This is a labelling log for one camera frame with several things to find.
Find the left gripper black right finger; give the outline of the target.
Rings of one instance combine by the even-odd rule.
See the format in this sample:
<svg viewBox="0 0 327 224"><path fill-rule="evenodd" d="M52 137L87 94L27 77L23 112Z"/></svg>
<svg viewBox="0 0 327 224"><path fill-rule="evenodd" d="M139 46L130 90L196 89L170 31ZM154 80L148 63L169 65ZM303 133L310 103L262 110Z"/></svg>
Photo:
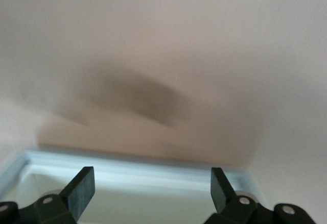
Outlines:
<svg viewBox="0 0 327 224"><path fill-rule="evenodd" d="M274 214L249 194L236 193L223 169L211 169L211 197L216 209L206 224L275 224Z"/></svg>

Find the white cabinet drawer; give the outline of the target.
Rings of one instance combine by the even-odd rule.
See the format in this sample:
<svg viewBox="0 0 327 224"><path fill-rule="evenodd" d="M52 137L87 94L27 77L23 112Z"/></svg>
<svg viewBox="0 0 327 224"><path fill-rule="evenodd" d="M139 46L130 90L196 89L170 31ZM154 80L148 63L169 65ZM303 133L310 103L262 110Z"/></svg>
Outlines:
<svg viewBox="0 0 327 224"><path fill-rule="evenodd" d="M0 201L20 207L63 189L85 166L95 194L79 224L203 224L214 212L211 169L24 151L0 166Z"/></svg>

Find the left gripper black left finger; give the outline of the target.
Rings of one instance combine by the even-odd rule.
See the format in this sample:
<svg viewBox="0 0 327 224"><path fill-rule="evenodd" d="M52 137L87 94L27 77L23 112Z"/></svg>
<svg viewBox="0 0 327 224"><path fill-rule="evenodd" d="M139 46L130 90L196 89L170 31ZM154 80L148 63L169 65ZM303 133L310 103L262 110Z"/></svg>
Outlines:
<svg viewBox="0 0 327 224"><path fill-rule="evenodd" d="M19 210L18 224L77 224L95 194L93 167L84 167L59 194L47 194Z"/></svg>

